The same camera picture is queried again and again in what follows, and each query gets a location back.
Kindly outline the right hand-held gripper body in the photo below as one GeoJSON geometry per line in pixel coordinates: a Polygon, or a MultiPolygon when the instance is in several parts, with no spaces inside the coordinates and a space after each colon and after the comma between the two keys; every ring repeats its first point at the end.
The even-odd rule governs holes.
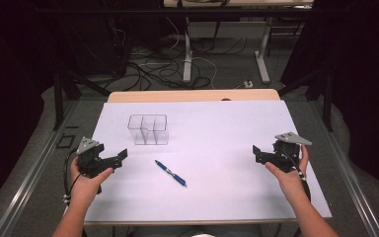
{"type": "Polygon", "coordinates": [[[275,138],[272,153],[260,152],[260,163],[269,162],[285,173],[297,169],[301,145],[312,145],[312,142],[294,132],[278,134],[275,138]]]}

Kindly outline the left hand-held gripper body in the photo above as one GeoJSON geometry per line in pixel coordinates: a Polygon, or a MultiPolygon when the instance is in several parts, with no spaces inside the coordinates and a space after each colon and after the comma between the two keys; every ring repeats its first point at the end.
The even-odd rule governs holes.
{"type": "Polygon", "coordinates": [[[114,168],[114,158],[102,159],[105,146],[99,141],[83,137],[77,148],[79,172],[89,178],[98,176],[108,168],[114,168]]]}

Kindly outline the clear plastic organizer box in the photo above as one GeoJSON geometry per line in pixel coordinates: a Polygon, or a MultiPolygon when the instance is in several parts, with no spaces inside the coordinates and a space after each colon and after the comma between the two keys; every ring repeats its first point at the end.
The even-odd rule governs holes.
{"type": "Polygon", "coordinates": [[[127,128],[135,145],[167,145],[169,142],[166,115],[131,115],[127,128]]]}

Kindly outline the blue pen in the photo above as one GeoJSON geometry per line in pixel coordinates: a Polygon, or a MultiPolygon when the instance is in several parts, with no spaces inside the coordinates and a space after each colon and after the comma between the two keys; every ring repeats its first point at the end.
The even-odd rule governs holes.
{"type": "Polygon", "coordinates": [[[186,187],[187,182],[181,178],[179,175],[173,173],[169,168],[167,168],[163,163],[161,163],[158,160],[155,160],[155,163],[157,166],[159,166],[163,171],[165,171],[167,174],[169,174],[174,180],[176,180],[181,186],[186,187]]]}

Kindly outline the person's right hand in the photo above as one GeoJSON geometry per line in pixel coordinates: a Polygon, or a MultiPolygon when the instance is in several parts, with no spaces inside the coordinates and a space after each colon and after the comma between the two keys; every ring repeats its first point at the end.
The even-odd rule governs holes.
{"type": "MultiPolygon", "coordinates": [[[[301,154],[302,157],[299,161],[299,170],[303,175],[306,175],[309,154],[304,145],[301,145],[301,154]]],[[[270,162],[266,162],[265,167],[278,179],[280,188],[289,202],[296,202],[300,199],[305,199],[309,202],[309,198],[303,188],[303,182],[301,181],[297,170],[284,173],[270,162]]]]}

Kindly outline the person's left hand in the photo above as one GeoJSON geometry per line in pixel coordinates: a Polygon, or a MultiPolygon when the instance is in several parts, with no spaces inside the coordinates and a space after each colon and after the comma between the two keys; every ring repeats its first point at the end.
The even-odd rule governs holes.
{"type": "Polygon", "coordinates": [[[99,186],[114,172],[108,168],[94,178],[83,176],[79,172],[78,158],[74,158],[70,167],[72,188],[70,207],[88,208],[97,195],[99,186]]]}

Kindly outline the black metal stand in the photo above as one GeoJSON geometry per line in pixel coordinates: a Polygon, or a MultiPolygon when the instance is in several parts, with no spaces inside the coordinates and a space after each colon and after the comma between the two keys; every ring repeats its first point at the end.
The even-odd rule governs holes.
{"type": "Polygon", "coordinates": [[[328,131],[333,131],[332,100],[334,88],[332,73],[328,68],[313,70],[288,86],[284,86],[278,90],[277,93],[279,96],[283,96],[305,85],[308,85],[308,89],[305,93],[305,97],[308,101],[317,101],[320,97],[323,97],[322,121],[328,131]]]}
{"type": "Polygon", "coordinates": [[[53,74],[53,92],[55,108],[54,130],[58,130],[64,121],[63,94],[70,100],[79,100],[82,96],[77,83],[100,93],[103,96],[109,96],[111,92],[96,83],[90,81],[78,72],[67,68],[64,65],[57,65],[53,74]]]}

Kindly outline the person's dark clothing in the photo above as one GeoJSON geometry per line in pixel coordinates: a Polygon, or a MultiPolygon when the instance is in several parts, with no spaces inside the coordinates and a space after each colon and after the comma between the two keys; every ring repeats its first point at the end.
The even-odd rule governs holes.
{"type": "Polygon", "coordinates": [[[264,237],[258,224],[138,226],[125,237],[264,237]]]}

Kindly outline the dark curtain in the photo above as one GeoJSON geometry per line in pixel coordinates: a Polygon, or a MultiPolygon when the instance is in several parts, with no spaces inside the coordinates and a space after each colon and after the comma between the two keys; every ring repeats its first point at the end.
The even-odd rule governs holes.
{"type": "Polygon", "coordinates": [[[0,189],[35,131],[50,64],[24,0],[0,0],[0,189]]]}
{"type": "Polygon", "coordinates": [[[280,81],[307,85],[313,100],[331,77],[348,156],[379,180],[379,0],[314,0],[313,10],[280,81]]]}

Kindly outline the desk with white legs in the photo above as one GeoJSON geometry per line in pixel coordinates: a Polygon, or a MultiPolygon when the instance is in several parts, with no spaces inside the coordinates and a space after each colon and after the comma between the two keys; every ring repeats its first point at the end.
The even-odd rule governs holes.
{"type": "MultiPolygon", "coordinates": [[[[166,8],[183,10],[310,10],[314,0],[163,0],[166,8]]],[[[261,41],[261,47],[255,52],[255,59],[262,82],[270,82],[265,66],[265,50],[270,38],[273,17],[261,21],[230,21],[217,19],[194,22],[186,17],[184,32],[186,57],[184,63],[184,81],[190,81],[193,61],[191,41],[194,39],[252,38],[261,41]]]]}

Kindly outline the aluminium floor rail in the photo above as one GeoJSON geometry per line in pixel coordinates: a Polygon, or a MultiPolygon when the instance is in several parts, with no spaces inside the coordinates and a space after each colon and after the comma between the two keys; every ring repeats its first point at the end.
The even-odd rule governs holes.
{"type": "Polygon", "coordinates": [[[53,129],[55,111],[44,107],[38,126],[25,150],[0,191],[0,237],[10,237],[30,196],[43,173],[62,127],[78,106],[78,101],[67,102],[62,111],[63,119],[57,130],[53,129]]]}
{"type": "Polygon", "coordinates": [[[336,137],[332,132],[327,129],[327,126],[323,122],[323,112],[320,109],[318,102],[309,103],[311,111],[314,114],[314,117],[318,121],[323,134],[329,140],[329,144],[332,147],[332,150],[335,153],[335,163],[340,170],[341,177],[343,182],[349,192],[349,195],[354,203],[354,206],[360,216],[360,219],[369,234],[369,237],[379,237],[379,222],[375,217],[372,208],[369,205],[369,202],[361,189],[360,183],[350,166],[350,163],[341,150],[340,145],[338,144],[336,137]]]}

